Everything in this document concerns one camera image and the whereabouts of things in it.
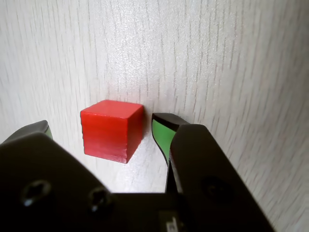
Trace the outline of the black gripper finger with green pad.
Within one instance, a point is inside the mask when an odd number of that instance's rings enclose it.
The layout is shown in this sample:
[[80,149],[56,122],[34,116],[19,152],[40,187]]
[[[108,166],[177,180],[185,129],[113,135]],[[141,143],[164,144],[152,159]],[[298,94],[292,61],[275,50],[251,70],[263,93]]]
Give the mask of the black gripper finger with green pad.
[[116,232],[108,190],[50,136],[46,120],[0,146],[3,232]]
[[180,214],[188,231],[273,231],[206,126],[154,113],[152,135],[168,165],[166,190],[181,196]]

